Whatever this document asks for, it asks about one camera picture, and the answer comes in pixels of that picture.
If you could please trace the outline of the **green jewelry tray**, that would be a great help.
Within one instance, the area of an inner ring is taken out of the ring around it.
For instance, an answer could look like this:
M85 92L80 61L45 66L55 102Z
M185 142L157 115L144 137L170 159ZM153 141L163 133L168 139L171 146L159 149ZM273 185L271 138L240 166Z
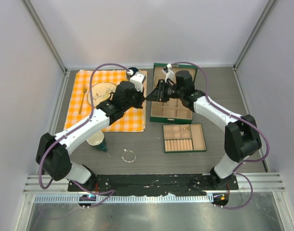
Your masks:
M206 152L201 124L163 125L164 153Z

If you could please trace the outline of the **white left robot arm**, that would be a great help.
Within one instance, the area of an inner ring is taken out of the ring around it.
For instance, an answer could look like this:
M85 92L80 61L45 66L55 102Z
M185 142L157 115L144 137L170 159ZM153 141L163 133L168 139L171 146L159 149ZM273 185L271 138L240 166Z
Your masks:
M112 96L99 103L88 117L58 134L46 133L41 137L36 156L39 171L45 171L54 181L73 180L83 191L92 191L95 187L93 172L71 162L70 154L93 134L122 118L128 109L141 109L144 100L142 83L120 82Z

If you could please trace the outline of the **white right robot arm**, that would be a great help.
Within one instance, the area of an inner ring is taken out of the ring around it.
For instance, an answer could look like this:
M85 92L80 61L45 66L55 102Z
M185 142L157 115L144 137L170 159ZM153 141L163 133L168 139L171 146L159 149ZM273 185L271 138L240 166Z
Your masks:
M211 100L206 91L195 88L192 76L187 70L174 73L164 68L163 72L166 77L158 80L146 99L165 103L170 99L180 99L184 107L206 117L223 130L225 154L210 171L212 188L223 189L241 162L262 146L254 117L236 115Z

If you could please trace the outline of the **green jewelry box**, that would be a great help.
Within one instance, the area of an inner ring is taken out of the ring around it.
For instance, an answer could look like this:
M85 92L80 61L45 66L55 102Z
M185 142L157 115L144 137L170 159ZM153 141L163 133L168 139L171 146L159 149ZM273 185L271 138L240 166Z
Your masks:
M153 64L153 87L156 87L158 80L165 79L163 68L165 63ZM180 70L189 71L193 81L196 79L198 68L193 65L178 64L172 67L176 73ZM191 124L192 111L182 105L180 99L170 99L168 102L151 102L150 122L169 123L169 124Z

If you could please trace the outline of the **dark blue cup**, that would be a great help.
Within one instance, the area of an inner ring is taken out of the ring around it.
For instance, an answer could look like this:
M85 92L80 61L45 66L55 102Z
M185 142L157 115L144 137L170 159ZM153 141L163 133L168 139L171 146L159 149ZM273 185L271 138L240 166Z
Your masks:
M134 73L138 72L139 70L135 67L130 67L128 68L129 70L133 71Z

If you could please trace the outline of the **floral ceramic plate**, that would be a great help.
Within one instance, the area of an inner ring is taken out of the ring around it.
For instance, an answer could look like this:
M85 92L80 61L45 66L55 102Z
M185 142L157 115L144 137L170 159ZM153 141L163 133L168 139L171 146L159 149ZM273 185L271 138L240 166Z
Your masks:
M93 106L96 107L99 103L107 100L110 97L111 92L115 92L115 89L116 84L110 82L101 82L94 84L91 88L92 100L90 97L90 92L88 92L87 95L88 104L91 105L91 101L93 101Z

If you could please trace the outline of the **gold fork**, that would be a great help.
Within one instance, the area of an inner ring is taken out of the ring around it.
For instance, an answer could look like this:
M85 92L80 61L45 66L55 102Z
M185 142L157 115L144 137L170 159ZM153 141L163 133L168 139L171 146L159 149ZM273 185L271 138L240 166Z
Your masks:
M82 99L81 99L81 103L80 103L80 108L79 108L79 112L78 112L79 115L82 112L82 106L83 106L83 103L84 103L84 97L85 97L86 92L87 92L87 86L84 85L83 86L83 95L82 95Z

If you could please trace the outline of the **white green paper cup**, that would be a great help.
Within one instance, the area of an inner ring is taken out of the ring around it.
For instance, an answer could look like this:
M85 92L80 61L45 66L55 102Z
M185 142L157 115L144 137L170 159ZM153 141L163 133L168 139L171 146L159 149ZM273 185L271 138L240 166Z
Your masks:
M92 136L90 136L87 139L87 143L95 147L97 150L107 152L106 141L105 141L104 133L102 131L98 131Z

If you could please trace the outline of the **orange checkered cloth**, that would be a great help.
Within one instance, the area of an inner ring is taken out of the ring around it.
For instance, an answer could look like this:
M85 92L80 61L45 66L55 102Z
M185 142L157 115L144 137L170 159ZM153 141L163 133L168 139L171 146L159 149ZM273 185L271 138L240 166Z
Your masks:
M92 87L89 81L92 71L80 70L76 73L70 103L64 124L64 130L78 123L91 113L91 107L96 107L106 100L116 86L127 80L126 70L100 70L94 74ZM130 108L125 115L103 132L143 132L146 123L146 109Z

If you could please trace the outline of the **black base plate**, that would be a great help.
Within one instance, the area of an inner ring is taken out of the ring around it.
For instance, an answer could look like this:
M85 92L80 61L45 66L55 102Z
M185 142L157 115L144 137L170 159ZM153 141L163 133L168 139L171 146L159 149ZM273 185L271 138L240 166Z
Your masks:
M122 174L96 175L95 181L83 186L89 191L114 190L115 196L175 196L206 195L207 191L238 190L235 175L216 180L206 174Z

